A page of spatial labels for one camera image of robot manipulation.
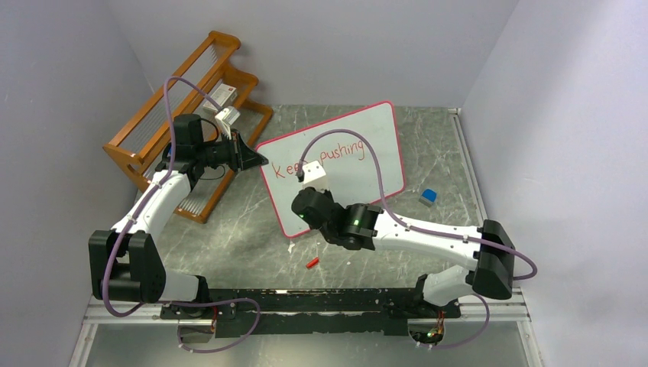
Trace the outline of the pink-framed whiteboard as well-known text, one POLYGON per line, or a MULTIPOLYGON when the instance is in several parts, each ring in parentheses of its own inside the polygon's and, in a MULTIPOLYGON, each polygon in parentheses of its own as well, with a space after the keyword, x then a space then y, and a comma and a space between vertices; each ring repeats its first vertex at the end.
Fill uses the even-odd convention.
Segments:
POLYGON ((323 165, 334 200, 343 206, 375 203, 406 186, 394 105, 379 102, 260 143, 256 150, 268 163, 261 174, 281 231, 287 238, 308 232, 291 210, 302 185, 296 178, 300 158, 323 165))

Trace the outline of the red marker cap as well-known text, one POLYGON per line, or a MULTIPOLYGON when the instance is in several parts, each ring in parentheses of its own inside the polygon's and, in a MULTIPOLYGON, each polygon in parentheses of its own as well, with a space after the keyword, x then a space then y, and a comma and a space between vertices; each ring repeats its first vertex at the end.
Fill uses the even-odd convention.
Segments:
POLYGON ((311 269, 311 268, 315 267, 318 264, 319 264, 319 257, 315 257, 314 259, 312 259, 311 261, 309 261, 306 264, 306 268, 311 269))

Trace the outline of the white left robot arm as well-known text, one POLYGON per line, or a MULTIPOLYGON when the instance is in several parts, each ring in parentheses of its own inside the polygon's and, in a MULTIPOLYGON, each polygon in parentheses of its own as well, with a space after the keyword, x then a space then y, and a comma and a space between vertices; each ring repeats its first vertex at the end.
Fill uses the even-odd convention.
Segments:
POLYGON ((200 115, 178 115, 173 120, 174 141, 165 147, 145 192, 111 229, 96 230, 89 238, 96 299, 136 304, 180 301, 181 308, 194 318, 210 311, 212 297, 206 279, 167 270, 156 242, 207 168, 228 167, 237 173, 268 163, 232 127, 239 116, 232 107, 218 112, 212 125, 221 133, 209 141, 203 137, 206 119, 200 115))

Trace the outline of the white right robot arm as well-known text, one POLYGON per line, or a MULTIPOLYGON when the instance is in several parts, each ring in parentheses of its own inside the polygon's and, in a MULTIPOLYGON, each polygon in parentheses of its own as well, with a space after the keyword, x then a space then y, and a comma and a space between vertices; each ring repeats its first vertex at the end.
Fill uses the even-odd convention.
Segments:
POLYGON ((390 216, 379 206, 341 206, 329 191, 312 187, 297 194, 291 209, 329 244, 348 250, 415 252, 451 263, 451 268, 419 278, 412 305, 420 316, 432 316, 469 294, 495 300, 512 296, 514 244, 497 221, 453 227, 390 216))

